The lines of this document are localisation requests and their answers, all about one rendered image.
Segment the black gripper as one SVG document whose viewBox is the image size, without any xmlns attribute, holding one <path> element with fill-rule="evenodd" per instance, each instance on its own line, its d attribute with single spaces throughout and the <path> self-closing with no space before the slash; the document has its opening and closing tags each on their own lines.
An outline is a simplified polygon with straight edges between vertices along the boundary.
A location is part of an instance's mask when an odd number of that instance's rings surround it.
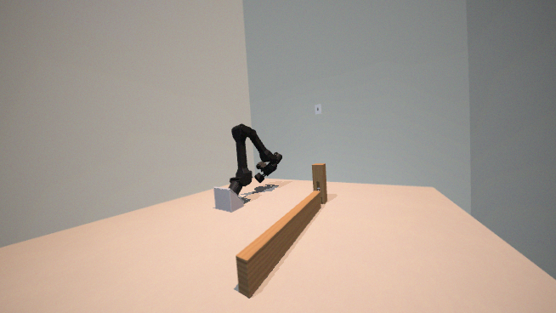
<svg viewBox="0 0 556 313">
<path fill-rule="evenodd" d="M 274 171 L 275 171 L 275 170 L 274 170 Z M 269 170 L 267 169 L 267 166 L 265 166 L 265 167 L 264 167 L 264 171 L 263 171 L 264 173 L 263 173 L 263 174 L 257 173 L 257 174 L 254 176 L 254 178 L 255 178 L 259 183 L 261 183 L 261 182 L 264 181 L 264 177 L 265 177 L 266 175 L 269 176 L 269 175 L 270 175 L 271 173 L 273 173 L 274 171 L 269 171 Z"/>
</svg>

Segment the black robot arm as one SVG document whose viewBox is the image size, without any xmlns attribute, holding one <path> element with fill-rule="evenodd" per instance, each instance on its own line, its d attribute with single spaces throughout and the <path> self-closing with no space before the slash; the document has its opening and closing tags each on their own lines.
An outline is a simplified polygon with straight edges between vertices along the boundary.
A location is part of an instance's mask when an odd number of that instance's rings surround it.
<svg viewBox="0 0 556 313">
<path fill-rule="evenodd" d="M 246 138 L 252 141 L 259 152 L 261 162 L 256 165 L 257 169 L 264 171 L 264 167 L 267 166 L 269 171 L 274 171 L 277 168 L 277 164 L 282 159 L 282 155 L 275 152 L 274 155 L 265 148 L 264 144 L 258 137 L 256 131 L 251 129 L 244 124 L 237 125 L 231 129 L 232 136 L 236 143 L 236 154 L 237 154 L 237 164 L 238 169 L 234 178 L 230 178 L 231 189 L 237 196 L 239 195 L 243 186 L 250 185 L 252 182 L 252 170 L 249 171 L 247 168 L 247 153 L 246 153 Z M 266 162 L 269 162 L 268 165 Z"/>
</svg>

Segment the brown wooden post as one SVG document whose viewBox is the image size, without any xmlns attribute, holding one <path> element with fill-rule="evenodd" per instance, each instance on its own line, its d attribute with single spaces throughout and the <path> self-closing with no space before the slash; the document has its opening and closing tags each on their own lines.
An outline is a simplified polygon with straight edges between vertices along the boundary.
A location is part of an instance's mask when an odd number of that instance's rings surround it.
<svg viewBox="0 0 556 313">
<path fill-rule="evenodd" d="M 312 165 L 313 190 L 321 192 L 321 204 L 327 202 L 326 188 L 326 164 L 316 163 Z"/>
</svg>

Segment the brown wooden board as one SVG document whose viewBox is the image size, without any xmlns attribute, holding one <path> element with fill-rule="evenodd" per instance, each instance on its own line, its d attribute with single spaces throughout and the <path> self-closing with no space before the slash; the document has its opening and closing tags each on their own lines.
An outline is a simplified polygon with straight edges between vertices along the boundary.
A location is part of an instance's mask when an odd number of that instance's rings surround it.
<svg viewBox="0 0 556 313">
<path fill-rule="evenodd" d="M 321 209 L 313 191 L 236 256 L 239 292 L 249 299 Z"/>
</svg>

